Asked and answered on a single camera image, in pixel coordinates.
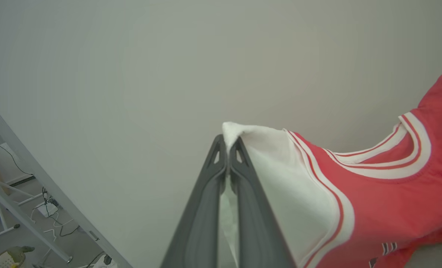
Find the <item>white cable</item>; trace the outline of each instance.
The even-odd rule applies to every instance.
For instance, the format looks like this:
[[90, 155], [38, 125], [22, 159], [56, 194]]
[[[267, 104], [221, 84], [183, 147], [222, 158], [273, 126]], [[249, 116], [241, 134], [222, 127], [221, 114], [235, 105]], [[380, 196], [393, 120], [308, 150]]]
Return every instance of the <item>white cable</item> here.
[[35, 220], [32, 220], [32, 214], [34, 213], [34, 210], [36, 210], [36, 209], [33, 209], [33, 210], [32, 210], [32, 212], [31, 212], [31, 217], [29, 217], [29, 219], [30, 219], [32, 222], [36, 223]]
[[[52, 242], [55, 242], [57, 236], [56, 236], [56, 232], [54, 231], [54, 229], [50, 229], [50, 230], [44, 231], [43, 233], [47, 233], [47, 232], [51, 232], [51, 231], [52, 231], [52, 236], [54, 236], [54, 240], [53, 240]], [[49, 250], [46, 252], [46, 254], [44, 254], [44, 255], [42, 256], [41, 259], [44, 259], [44, 258], [49, 254], [50, 251], [51, 251], [51, 249], [49, 248]]]
[[52, 224], [54, 227], [63, 227], [64, 225], [66, 225], [66, 224], [68, 224], [69, 222], [71, 222], [71, 221], [74, 220], [74, 219], [72, 219], [72, 220], [70, 220], [70, 221], [68, 221], [68, 222], [66, 222], [66, 223], [64, 223], [64, 224], [62, 224], [62, 225], [56, 226], [56, 221], [57, 221], [57, 219], [59, 219], [59, 213], [58, 213], [58, 212], [54, 212], [54, 214], [57, 214], [57, 216], [56, 216], [56, 220], [55, 220], [54, 223]]

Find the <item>electrical wire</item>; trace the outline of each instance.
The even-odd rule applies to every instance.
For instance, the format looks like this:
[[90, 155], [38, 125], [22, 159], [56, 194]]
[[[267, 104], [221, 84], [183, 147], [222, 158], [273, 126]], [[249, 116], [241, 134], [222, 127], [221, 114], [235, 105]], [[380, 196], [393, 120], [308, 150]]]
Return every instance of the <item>electrical wire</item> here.
[[102, 251], [101, 253], [99, 253], [97, 256], [95, 256], [95, 258], [87, 265], [85, 266], [85, 268], [89, 268], [89, 266], [100, 256], [104, 253], [104, 251]]
[[[56, 219], [59, 219], [59, 213], [58, 213], [58, 212], [54, 212], [54, 214], [57, 214]], [[69, 222], [71, 222], [71, 221], [73, 221], [73, 220], [74, 220], [74, 219], [72, 219], [72, 220], [70, 220], [70, 221], [68, 221], [68, 222], [66, 222], [66, 223], [64, 223], [64, 224], [62, 224], [62, 225], [59, 225], [59, 226], [56, 226], [56, 222], [54, 222], [52, 225], [53, 225], [54, 227], [62, 227], [62, 226], [68, 224]]]
[[36, 208], [38, 208], [38, 207], [42, 207], [43, 205], [46, 205], [46, 204], [40, 204], [40, 205], [38, 205], [37, 207], [34, 207], [32, 210], [34, 210], [34, 209], [36, 209]]
[[29, 219], [30, 219], [33, 223], [36, 223], [36, 221], [32, 219], [32, 214], [33, 214], [33, 213], [34, 213], [34, 209], [32, 210], [32, 212], [31, 212], [31, 217], [29, 217]]
[[55, 222], [59, 223], [60, 225], [63, 225], [63, 224], [61, 224], [60, 222], [58, 222], [57, 219], [54, 219], [54, 218], [52, 217], [52, 215], [49, 215], [49, 210], [47, 209], [47, 204], [44, 204], [44, 205], [46, 205], [46, 212], [47, 212], [47, 215], [49, 216], [49, 218], [53, 219]]
[[[52, 231], [52, 236], [54, 236], [54, 240], [52, 242], [56, 241], [56, 232], [54, 231], [54, 229], [49, 229], [47, 231], [44, 231], [43, 233], [47, 233], [47, 232], [51, 232]], [[51, 252], [51, 249], [49, 248], [48, 251], [42, 256], [41, 261], [39, 261], [39, 263], [44, 263], [47, 259], [47, 256], [49, 256], [49, 253]]]
[[63, 237], [63, 236], [68, 236], [68, 235], [71, 235], [71, 234], [73, 234], [75, 231], [77, 231], [77, 229], [79, 228], [80, 226], [78, 226], [77, 225], [77, 228], [76, 229], [74, 229], [72, 232], [70, 232], [70, 233], [68, 233], [68, 234], [61, 234], [62, 232], [63, 232], [63, 229], [61, 228], [61, 232], [59, 232], [59, 236], [60, 237]]
[[5, 150], [5, 151], [11, 156], [11, 158], [13, 159], [13, 162], [14, 162], [14, 164], [16, 165], [17, 169], [19, 169], [21, 172], [23, 172], [23, 173], [25, 173], [25, 174], [27, 174], [27, 175], [34, 176], [34, 174], [32, 174], [32, 173], [27, 173], [27, 172], [22, 171], [22, 170], [19, 168], [19, 166], [17, 165], [16, 160], [14, 160], [14, 156], [12, 156], [12, 154], [11, 154], [8, 150], [6, 150], [5, 148], [3, 148], [1, 145], [0, 145], [0, 148], [3, 149], [3, 150]]

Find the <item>basketball jersey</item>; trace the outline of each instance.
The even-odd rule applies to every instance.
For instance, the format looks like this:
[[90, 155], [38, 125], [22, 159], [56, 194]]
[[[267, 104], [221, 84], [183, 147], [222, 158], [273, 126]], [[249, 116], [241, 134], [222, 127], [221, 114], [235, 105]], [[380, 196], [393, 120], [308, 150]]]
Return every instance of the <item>basketball jersey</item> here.
[[399, 119], [353, 153], [223, 124], [228, 148], [243, 138], [298, 267], [399, 268], [418, 246], [442, 242], [442, 76]]

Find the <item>white jersey trim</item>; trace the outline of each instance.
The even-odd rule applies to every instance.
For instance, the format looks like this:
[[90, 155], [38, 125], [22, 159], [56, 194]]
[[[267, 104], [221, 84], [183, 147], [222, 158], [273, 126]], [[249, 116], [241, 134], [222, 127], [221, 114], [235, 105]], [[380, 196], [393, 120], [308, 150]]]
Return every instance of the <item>white jersey trim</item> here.
[[408, 131], [403, 126], [403, 124], [396, 124], [393, 127], [393, 132], [388, 135], [381, 142], [376, 144], [374, 147], [361, 150], [361, 151], [353, 151], [351, 153], [333, 153], [336, 158], [342, 163], [348, 164], [357, 164], [365, 161], [369, 158], [377, 156], [378, 154], [383, 153], [384, 151], [389, 151], [391, 148], [398, 145], [403, 138], [406, 136]]
[[423, 126], [421, 121], [419, 121], [418, 118], [416, 118], [411, 112], [408, 112], [401, 116], [400, 120], [402, 122], [402, 125], [406, 128], [407, 132], [411, 135], [414, 144], [413, 152], [408, 157], [401, 160], [376, 164], [342, 163], [340, 159], [335, 155], [335, 153], [327, 149], [324, 150], [335, 163], [350, 172], [379, 179], [406, 178], [420, 171], [428, 162], [431, 155], [431, 142], [426, 132], [425, 126]]
[[[338, 199], [340, 200], [342, 206], [342, 212], [343, 212], [343, 220], [342, 222], [339, 222], [340, 220], [340, 212], [336, 219], [336, 223], [333, 223], [331, 230], [327, 233], [327, 235], [319, 241], [317, 246], [310, 251], [309, 254], [307, 254], [301, 261], [301, 263], [298, 265], [298, 267], [304, 267], [309, 259], [311, 259], [310, 263], [305, 268], [314, 268], [316, 267], [320, 261], [323, 259], [323, 257], [332, 249], [336, 248], [337, 246], [340, 246], [341, 244], [347, 242], [353, 233], [353, 228], [355, 226], [355, 214], [353, 210], [353, 205], [351, 204], [350, 200], [347, 198], [347, 196], [342, 193], [335, 185], [328, 180], [328, 178], [323, 175], [320, 166], [318, 166], [317, 160], [310, 150], [309, 146], [306, 145], [302, 139], [299, 139], [294, 133], [284, 129], [285, 132], [289, 134], [289, 137], [292, 139], [294, 144], [299, 148], [299, 151], [301, 151], [302, 156], [304, 157], [306, 163], [308, 163], [310, 158], [310, 165], [306, 165], [307, 169], [309, 170], [309, 174], [313, 176], [313, 178], [318, 178], [326, 187], [330, 189], [331, 192], [335, 193], [337, 195]], [[340, 230], [338, 231], [337, 235], [335, 235], [335, 232], [340, 227]]]

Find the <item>floor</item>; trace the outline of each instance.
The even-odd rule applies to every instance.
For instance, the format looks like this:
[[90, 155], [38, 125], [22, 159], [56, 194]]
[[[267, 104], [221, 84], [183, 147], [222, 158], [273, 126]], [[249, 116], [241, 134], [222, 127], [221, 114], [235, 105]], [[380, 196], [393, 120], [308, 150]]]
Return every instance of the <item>floor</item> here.
[[[32, 180], [21, 185], [16, 186], [16, 188], [28, 192], [32, 195], [36, 195], [41, 192], [41, 185], [37, 180]], [[13, 200], [22, 201], [26, 197], [20, 193], [13, 192], [11, 194]], [[32, 209], [43, 201], [42, 197], [36, 200], [32, 200], [21, 206], [21, 209], [27, 214], [31, 215]], [[58, 221], [61, 223], [66, 223], [71, 220], [71, 216], [64, 209], [58, 211], [59, 218]], [[6, 221], [8, 226], [12, 226], [17, 223], [15, 218], [11, 213], [5, 211]], [[68, 265], [59, 258], [53, 252], [49, 253], [46, 261], [44, 262], [45, 267], [48, 268], [76, 268], [85, 266], [92, 259], [99, 254], [102, 249], [87, 235], [82, 229], [78, 229], [73, 234], [65, 237], [59, 237], [60, 227], [53, 227], [54, 220], [50, 218], [44, 218], [38, 211], [33, 214], [33, 220], [36, 221], [36, 225], [42, 230], [54, 229], [56, 232], [56, 244], [59, 245], [63, 251], [68, 255], [73, 256], [73, 261]], [[63, 234], [69, 233], [77, 228], [77, 223], [72, 221], [63, 227]], [[52, 232], [46, 233], [48, 239], [53, 239]], [[31, 267], [29, 264], [36, 264], [42, 261], [42, 257], [48, 251], [48, 247], [40, 241], [36, 236], [34, 236], [26, 227], [21, 225], [19, 229], [15, 229], [11, 232], [3, 234], [0, 236], [0, 253], [5, 251], [5, 249], [11, 246], [34, 246], [35, 250], [30, 253], [26, 253], [26, 267]]]
[[442, 244], [419, 249], [404, 268], [442, 268]]

